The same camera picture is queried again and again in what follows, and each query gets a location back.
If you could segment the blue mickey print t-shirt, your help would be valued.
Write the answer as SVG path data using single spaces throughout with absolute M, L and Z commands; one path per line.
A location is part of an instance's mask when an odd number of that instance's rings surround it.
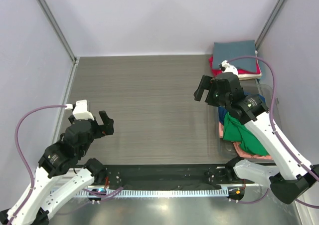
M 245 125 L 249 121 L 256 121 L 257 116 L 262 113 L 269 112 L 264 97 L 259 94 L 247 94 L 246 92 L 244 94 L 243 99 L 231 104 L 230 112 L 224 107 L 218 108 L 220 123 L 224 124 L 227 113 L 232 118 L 237 119 L 241 125 Z

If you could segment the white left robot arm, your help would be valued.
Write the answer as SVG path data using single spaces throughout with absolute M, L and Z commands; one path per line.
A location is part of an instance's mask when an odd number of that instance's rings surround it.
M 113 135 L 114 121 L 99 111 L 102 124 L 95 118 L 70 116 L 71 125 L 60 139 L 47 147 L 38 162 L 30 187 L 10 209 L 0 213 L 3 225 L 47 225 L 53 216 L 79 191 L 91 184 L 100 185 L 107 176 L 106 167 L 89 159 L 83 168 L 54 193 L 53 187 L 69 169 L 84 157 L 95 139 Z

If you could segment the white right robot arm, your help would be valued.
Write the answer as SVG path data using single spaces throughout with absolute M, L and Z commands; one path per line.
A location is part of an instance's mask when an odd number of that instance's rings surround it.
M 203 75 L 194 99 L 200 101 L 205 90 L 208 91 L 205 102 L 224 107 L 232 118 L 239 120 L 275 163 L 270 168 L 236 157 L 225 165 L 227 181 L 236 183 L 245 179 L 258 183 L 270 189 L 281 202 L 291 204 L 319 180 L 318 165 L 313 165 L 292 145 L 259 95 L 245 94 L 237 75 L 231 72 L 216 77 Z

